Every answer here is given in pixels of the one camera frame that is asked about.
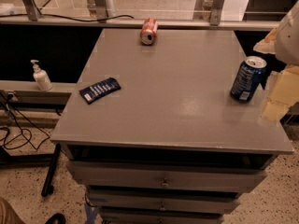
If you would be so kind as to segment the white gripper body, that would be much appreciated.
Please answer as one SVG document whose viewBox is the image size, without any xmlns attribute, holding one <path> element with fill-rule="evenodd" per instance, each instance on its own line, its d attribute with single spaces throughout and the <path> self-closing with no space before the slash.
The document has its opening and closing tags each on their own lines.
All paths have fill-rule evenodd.
<svg viewBox="0 0 299 224">
<path fill-rule="evenodd" d="M 299 65 L 299 1 L 278 26 L 275 51 L 278 60 Z"/>
</svg>

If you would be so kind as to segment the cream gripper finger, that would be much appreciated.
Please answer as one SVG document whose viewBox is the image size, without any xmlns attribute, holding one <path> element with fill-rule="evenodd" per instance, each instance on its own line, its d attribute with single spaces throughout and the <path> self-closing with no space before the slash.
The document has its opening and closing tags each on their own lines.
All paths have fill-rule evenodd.
<svg viewBox="0 0 299 224">
<path fill-rule="evenodd" d="M 278 78 L 263 109 L 262 117 L 280 121 L 299 102 L 299 66 L 287 66 Z"/>
<path fill-rule="evenodd" d="M 275 54 L 277 32 L 277 28 L 272 29 L 264 39 L 255 44 L 253 50 L 262 54 Z"/>
</svg>

